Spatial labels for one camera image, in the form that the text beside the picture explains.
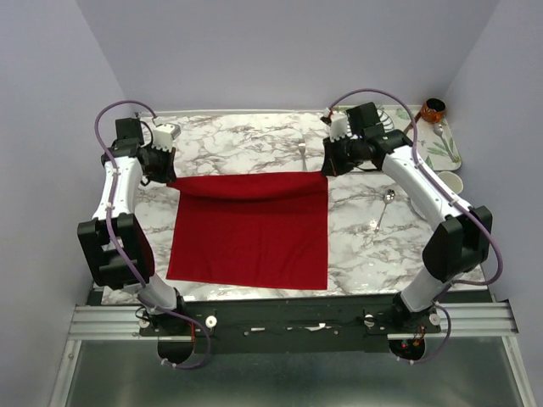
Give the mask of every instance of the white marble surface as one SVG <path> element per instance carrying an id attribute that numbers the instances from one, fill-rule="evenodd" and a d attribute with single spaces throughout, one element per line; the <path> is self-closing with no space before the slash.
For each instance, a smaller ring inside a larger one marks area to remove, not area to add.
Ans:
<path id="1" fill-rule="evenodd" d="M 309 171 L 322 165 L 322 139 L 327 135 L 315 114 L 229 114 L 223 116 L 159 117 L 157 123 L 177 123 L 177 176 L 254 174 L 302 169 L 297 140 L 306 142 Z M 374 232 L 383 210 L 382 196 L 396 191 L 381 231 Z M 136 215 L 153 249 L 156 271 L 165 277 L 179 193 L 158 184 L 138 192 Z M 422 266 L 421 252 L 431 230 L 411 209 L 408 197 L 389 177 L 350 173 L 329 179 L 329 269 L 327 290 L 301 291 L 168 282 L 188 300 L 307 297 L 396 293 L 412 281 Z M 466 274 L 482 280 L 478 268 Z M 480 289 L 458 286 L 453 289 Z M 103 304 L 131 304 L 135 299 L 104 290 Z"/>

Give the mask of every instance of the red cloth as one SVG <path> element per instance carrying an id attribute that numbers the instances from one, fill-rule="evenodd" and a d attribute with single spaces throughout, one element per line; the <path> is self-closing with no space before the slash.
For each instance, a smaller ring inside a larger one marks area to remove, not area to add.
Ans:
<path id="1" fill-rule="evenodd" d="M 181 191 L 167 278 L 324 290 L 328 188 L 318 172 L 194 176 Z"/>

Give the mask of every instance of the white wall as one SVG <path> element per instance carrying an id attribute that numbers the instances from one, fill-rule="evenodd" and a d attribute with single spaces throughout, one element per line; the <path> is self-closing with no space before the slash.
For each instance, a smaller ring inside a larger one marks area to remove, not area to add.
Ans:
<path id="1" fill-rule="evenodd" d="M 446 94 L 466 196 L 494 213 L 524 364 L 543 404 L 543 2 L 501 0 Z M 495 261 L 485 266 L 491 274 Z"/>
<path id="2" fill-rule="evenodd" d="M 441 96 L 497 0 L 77 0 L 130 98 L 322 108 L 355 87 Z"/>
<path id="3" fill-rule="evenodd" d="M 0 49 L 0 404 L 42 407 L 91 282 L 76 228 L 104 182 L 94 115 L 123 93 L 73 0 L 3 1 Z"/>

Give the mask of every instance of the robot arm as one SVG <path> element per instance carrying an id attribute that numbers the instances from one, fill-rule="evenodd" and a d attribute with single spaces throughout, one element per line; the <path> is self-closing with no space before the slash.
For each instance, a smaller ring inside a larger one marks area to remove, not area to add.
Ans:
<path id="1" fill-rule="evenodd" d="M 416 167 L 411 155 L 411 140 L 401 131 L 384 132 L 373 103 L 349 109 L 346 113 L 330 118 L 331 132 L 324 140 L 325 161 L 321 173 L 339 176 L 371 160 L 406 191 L 434 231 L 423 250 L 424 267 L 394 299 L 393 320 L 397 326 L 404 326 L 428 312 L 436 296 L 448 288 L 455 276 L 485 261 L 489 242 Z M 352 133 L 357 135 L 354 139 L 347 137 L 347 122 Z M 457 204 L 471 212 L 490 231 L 492 215 L 487 208 L 473 208 L 451 191 L 422 159 L 419 163 Z"/>
<path id="2" fill-rule="evenodd" d="M 115 122 L 117 138 L 109 151 L 118 166 L 115 197 L 112 207 L 112 224 L 115 236 L 130 261 L 145 281 L 137 281 L 124 259 L 111 242 L 106 228 L 106 209 L 114 183 L 115 168 L 104 155 L 106 178 L 100 204 L 92 220 L 78 226 L 79 237 L 94 281 L 99 286 L 138 292 L 151 304 L 164 309 L 178 308 L 181 298 L 173 287 L 167 285 L 154 272 L 154 256 L 148 240 L 134 215 L 137 187 L 144 177 L 148 181 L 167 183 L 176 179 L 173 170 L 175 149 L 173 140 L 181 133 L 179 125 L 155 126 L 152 142 L 144 145 L 141 123 L 137 119 L 120 119 Z"/>

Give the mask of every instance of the metal floor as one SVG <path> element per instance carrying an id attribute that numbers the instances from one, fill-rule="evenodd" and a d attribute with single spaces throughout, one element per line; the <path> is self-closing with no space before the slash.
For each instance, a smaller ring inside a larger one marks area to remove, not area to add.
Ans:
<path id="1" fill-rule="evenodd" d="M 441 339 L 428 340 L 431 351 Z M 196 371 L 160 365 L 151 342 L 84 342 L 70 407 L 515 407 L 499 337 L 452 338 L 425 365 L 391 354 L 228 354 Z"/>

